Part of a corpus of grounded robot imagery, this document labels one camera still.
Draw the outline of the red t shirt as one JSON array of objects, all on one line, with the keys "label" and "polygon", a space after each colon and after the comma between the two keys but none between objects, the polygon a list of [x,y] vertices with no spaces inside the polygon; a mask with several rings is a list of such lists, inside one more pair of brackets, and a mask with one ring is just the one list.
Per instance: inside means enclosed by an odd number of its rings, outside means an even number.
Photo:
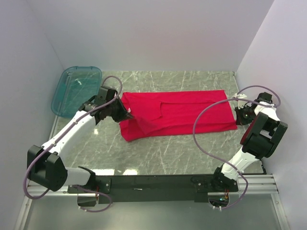
[{"label": "red t shirt", "polygon": [[122,137],[127,141],[157,136],[235,130],[236,121],[223,90],[185,92],[125,92],[121,100],[133,115],[120,122]]}]

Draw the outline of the teal transparent plastic bin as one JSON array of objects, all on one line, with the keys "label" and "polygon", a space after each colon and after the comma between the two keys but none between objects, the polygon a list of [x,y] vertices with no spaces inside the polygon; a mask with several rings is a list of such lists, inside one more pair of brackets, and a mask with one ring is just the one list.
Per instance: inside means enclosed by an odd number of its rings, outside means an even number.
[{"label": "teal transparent plastic bin", "polygon": [[72,118],[79,107],[97,95],[102,71],[93,66],[73,66],[63,71],[55,90],[51,110],[59,117]]}]

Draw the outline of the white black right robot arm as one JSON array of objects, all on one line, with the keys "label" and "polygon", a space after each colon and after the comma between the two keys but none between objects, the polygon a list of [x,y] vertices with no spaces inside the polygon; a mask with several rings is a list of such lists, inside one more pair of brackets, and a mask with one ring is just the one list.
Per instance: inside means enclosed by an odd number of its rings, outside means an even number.
[{"label": "white black right robot arm", "polygon": [[235,107],[236,124],[249,127],[240,141],[239,151],[228,163],[216,168],[210,180],[215,191],[235,191],[239,174],[252,163],[269,158],[288,129],[277,116],[271,94],[260,93],[254,101],[257,104]]}]

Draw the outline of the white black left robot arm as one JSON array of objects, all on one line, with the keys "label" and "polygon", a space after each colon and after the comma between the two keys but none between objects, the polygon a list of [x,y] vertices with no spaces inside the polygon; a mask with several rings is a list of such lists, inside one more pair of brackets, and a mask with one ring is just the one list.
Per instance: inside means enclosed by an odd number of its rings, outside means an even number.
[{"label": "white black left robot arm", "polygon": [[105,118],[115,122],[131,119],[119,92],[102,86],[98,94],[84,102],[71,121],[41,147],[33,145],[27,152],[26,180],[35,182],[49,191],[57,191],[65,185],[78,185],[84,192],[96,189],[96,174],[87,168],[68,168],[64,165],[65,154],[81,138]]}]

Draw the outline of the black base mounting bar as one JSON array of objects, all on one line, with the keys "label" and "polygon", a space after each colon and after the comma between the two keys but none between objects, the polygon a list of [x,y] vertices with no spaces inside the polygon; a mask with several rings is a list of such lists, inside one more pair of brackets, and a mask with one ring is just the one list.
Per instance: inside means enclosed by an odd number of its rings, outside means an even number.
[{"label": "black base mounting bar", "polygon": [[208,193],[237,192],[235,180],[212,174],[97,176],[94,192],[115,202],[194,201],[207,203]]}]

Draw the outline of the aluminium frame rail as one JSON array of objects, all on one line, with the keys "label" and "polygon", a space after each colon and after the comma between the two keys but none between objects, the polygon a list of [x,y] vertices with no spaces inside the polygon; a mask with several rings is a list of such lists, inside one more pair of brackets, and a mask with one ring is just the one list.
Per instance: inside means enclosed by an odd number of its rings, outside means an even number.
[{"label": "aluminium frame rail", "polygon": [[222,211],[208,203],[192,201],[115,202],[106,212],[90,214],[77,205],[78,198],[94,194],[70,194],[64,187],[42,199],[25,198],[15,225],[17,230],[183,229],[288,230],[290,225],[273,175],[249,174],[239,180],[239,191],[230,193],[225,222]]}]

